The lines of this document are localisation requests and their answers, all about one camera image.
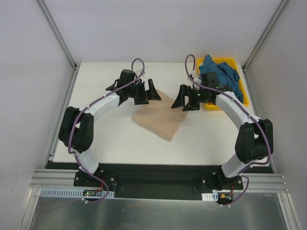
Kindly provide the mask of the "beige t shirt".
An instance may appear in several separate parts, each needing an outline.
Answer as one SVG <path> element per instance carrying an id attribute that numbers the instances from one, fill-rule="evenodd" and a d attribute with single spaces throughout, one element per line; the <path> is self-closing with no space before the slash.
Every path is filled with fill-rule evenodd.
<path id="1" fill-rule="evenodd" d="M 188 113 L 181 108 L 172 109 L 174 99 L 161 91 L 157 92 L 161 100 L 150 101 L 149 104 L 143 105 L 132 118 L 141 127 L 162 139 L 171 141 Z"/>

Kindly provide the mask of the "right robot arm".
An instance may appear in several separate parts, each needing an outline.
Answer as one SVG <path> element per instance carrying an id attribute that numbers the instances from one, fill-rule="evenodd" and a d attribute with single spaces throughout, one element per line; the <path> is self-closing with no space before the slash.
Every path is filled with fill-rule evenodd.
<path id="1" fill-rule="evenodd" d="M 201 103 L 211 102 L 224 111 L 238 129 L 233 156 L 219 166 L 206 184 L 215 190 L 227 189 L 247 168 L 266 159 L 273 153 L 273 125 L 269 119 L 252 115 L 237 99 L 227 85 L 221 85 L 213 72 L 203 74 L 201 79 L 188 76 L 191 85 L 180 85 L 172 108 L 197 111 Z"/>

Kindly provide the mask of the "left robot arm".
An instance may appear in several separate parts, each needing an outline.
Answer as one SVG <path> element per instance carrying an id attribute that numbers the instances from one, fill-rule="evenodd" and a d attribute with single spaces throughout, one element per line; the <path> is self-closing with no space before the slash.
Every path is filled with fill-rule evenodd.
<path id="1" fill-rule="evenodd" d="M 135 105 L 161 100 L 152 79 L 148 80 L 149 89 L 145 88 L 141 79 L 143 74 L 143 70 L 124 69 L 100 98 L 81 108 L 69 106 L 65 110 L 58 137 L 68 148 L 68 153 L 75 157 L 79 168 L 87 172 L 84 179 L 90 186 L 99 185 L 102 177 L 96 171 L 99 163 L 93 147 L 95 122 L 129 98 L 134 100 Z"/>

